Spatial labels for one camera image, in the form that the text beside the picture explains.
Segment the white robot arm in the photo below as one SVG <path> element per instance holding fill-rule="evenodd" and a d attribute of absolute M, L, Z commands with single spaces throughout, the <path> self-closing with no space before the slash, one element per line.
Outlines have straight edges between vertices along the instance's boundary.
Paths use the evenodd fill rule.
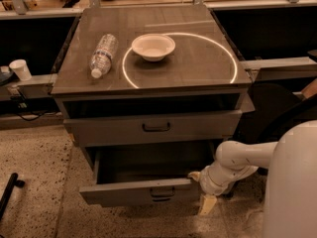
<path fill-rule="evenodd" d="M 199 182 L 201 212 L 208 213 L 229 184 L 268 170 L 263 238 L 317 238 L 317 121 L 289 129 L 276 142 L 226 141 L 214 162 L 188 176 Z"/>

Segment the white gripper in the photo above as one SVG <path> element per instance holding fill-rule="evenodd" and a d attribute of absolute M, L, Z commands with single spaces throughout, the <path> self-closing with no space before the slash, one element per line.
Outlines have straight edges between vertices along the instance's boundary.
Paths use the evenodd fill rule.
<path fill-rule="evenodd" d="M 216 196 L 230 192 L 237 181 L 239 172 L 240 170 L 227 168 L 221 164 L 211 164 L 201 172 L 188 174 L 190 179 L 199 181 L 202 190 L 207 193 L 200 196 L 199 215 L 208 215 L 217 202 Z"/>

